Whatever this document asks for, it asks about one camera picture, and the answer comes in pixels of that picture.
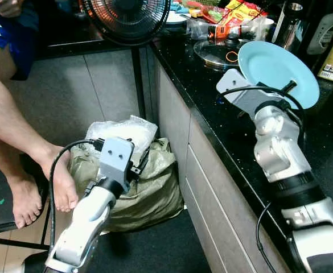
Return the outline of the person's bare hand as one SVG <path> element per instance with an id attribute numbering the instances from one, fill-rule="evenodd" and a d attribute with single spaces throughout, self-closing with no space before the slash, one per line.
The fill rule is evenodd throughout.
<path id="1" fill-rule="evenodd" d="M 0 0 L 0 16 L 13 18 L 19 16 L 23 10 L 23 0 Z"/>

